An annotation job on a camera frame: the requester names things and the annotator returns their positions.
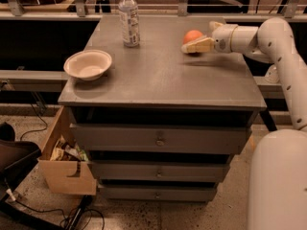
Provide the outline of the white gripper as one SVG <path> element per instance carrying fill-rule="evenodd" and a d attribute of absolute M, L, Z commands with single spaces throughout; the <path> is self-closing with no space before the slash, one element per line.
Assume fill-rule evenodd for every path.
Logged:
<path fill-rule="evenodd" d="M 201 37 L 181 46 L 184 54 L 207 53 L 215 49 L 220 53 L 231 52 L 231 38 L 237 28 L 236 24 L 223 24 L 217 21 L 209 22 L 211 37 Z"/>

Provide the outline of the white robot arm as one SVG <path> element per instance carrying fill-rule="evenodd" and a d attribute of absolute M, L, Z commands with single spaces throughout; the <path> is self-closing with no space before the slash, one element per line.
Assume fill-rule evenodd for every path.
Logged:
<path fill-rule="evenodd" d="M 250 164 L 248 230 L 307 230 L 307 65 L 289 23 L 269 18 L 258 27 L 209 23 L 211 36 L 186 40 L 185 54 L 240 53 L 276 67 L 293 127 L 258 143 Z"/>

